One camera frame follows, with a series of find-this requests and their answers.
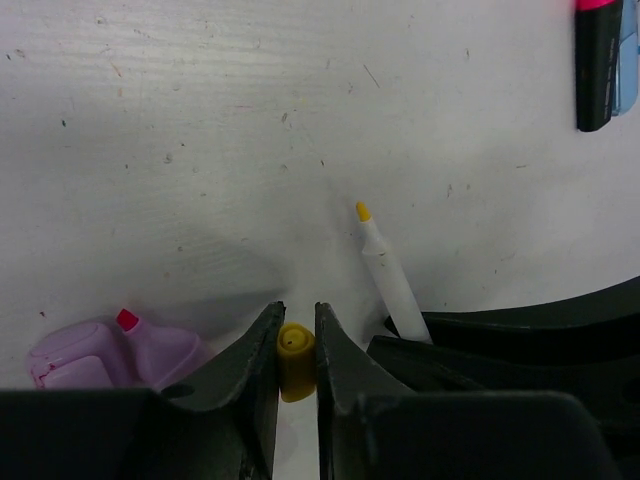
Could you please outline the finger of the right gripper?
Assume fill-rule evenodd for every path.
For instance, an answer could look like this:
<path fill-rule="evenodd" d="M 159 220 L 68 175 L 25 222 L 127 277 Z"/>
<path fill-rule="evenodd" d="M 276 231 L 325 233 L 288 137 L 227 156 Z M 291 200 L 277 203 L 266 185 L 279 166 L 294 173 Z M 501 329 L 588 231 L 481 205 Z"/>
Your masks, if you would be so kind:
<path fill-rule="evenodd" d="M 549 303 L 472 312 L 425 312 L 433 344 L 382 339 L 382 361 L 461 353 L 518 365 L 596 365 L 639 359 L 639 279 Z"/>
<path fill-rule="evenodd" d="M 487 354 L 376 336 L 368 355 L 420 392 L 554 391 L 578 399 L 612 450 L 639 448 L 639 355 L 591 346 Z"/>

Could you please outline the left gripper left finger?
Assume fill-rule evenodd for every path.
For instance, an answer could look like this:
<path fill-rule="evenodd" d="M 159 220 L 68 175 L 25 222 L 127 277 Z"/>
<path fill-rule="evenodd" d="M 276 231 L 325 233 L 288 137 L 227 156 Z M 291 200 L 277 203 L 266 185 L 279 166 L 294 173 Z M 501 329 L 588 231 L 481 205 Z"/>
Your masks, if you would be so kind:
<path fill-rule="evenodd" d="M 271 479 L 279 404 L 281 301 L 184 380 L 161 391 L 182 415 L 162 454 L 161 479 Z"/>

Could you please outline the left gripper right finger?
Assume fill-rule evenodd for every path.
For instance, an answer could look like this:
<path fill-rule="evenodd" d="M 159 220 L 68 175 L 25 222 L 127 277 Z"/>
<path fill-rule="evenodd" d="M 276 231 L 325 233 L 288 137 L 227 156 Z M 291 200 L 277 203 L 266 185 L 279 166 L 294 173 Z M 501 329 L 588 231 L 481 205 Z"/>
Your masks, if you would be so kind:
<path fill-rule="evenodd" d="M 322 479 L 394 476 L 381 415 L 414 394 L 356 345 L 328 303 L 315 304 L 317 425 Z"/>

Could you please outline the yellow pen cap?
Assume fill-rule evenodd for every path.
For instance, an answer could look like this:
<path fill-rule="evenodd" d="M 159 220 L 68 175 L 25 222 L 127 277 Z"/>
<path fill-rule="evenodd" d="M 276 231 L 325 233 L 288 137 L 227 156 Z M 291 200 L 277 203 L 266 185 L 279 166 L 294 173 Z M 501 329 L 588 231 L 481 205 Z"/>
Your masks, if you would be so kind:
<path fill-rule="evenodd" d="M 298 323 L 284 324 L 277 338 L 278 384 L 285 403 L 294 403 L 316 390 L 316 342 Z"/>

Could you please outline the white yellow marker pen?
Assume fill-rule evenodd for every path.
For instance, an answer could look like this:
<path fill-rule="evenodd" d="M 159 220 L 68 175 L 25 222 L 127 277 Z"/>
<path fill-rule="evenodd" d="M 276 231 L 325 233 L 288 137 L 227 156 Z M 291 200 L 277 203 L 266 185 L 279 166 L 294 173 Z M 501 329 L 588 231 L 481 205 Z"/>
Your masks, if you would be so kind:
<path fill-rule="evenodd" d="M 431 343 L 430 332 L 400 260 L 364 202 L 356 203 L 356 212 L 364 241 L 362 256 L 399 337 Z"/>

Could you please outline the lilac highlighter body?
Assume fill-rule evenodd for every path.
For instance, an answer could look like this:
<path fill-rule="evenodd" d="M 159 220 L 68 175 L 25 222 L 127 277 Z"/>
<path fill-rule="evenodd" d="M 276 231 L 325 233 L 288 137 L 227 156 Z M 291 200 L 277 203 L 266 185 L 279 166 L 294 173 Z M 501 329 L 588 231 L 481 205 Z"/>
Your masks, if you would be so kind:
<path fill-rule="evenodd" d="M 132 350 L 139 378 L 154 390 L 181 381 L 213 357 L 195 332 L 154 325 L 126 309 L 116 321 Z"/>

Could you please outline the blue translucent highlighter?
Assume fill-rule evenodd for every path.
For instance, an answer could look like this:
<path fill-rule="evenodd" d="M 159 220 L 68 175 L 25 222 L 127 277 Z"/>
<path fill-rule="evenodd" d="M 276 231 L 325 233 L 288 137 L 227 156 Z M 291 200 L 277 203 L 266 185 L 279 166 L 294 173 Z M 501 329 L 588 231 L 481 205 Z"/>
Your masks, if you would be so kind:
<path fill-rule="evenodd" d="M 620 28 L 612 115 L 621 116 L 635 104 L 639 91 L 639 20 L 636 0 L 624 0 Z"/>

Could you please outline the black pink highlighter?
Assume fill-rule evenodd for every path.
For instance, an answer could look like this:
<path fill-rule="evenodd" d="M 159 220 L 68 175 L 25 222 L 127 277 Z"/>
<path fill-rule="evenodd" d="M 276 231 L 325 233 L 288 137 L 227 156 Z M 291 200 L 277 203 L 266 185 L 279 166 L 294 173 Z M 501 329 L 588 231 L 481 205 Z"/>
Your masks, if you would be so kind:
<path fill-rule="evenodd" d="M 601 129 L 612 116 L 622 11 L 621 0 L 575 2 L 576 126 L 584 133 Z"/>

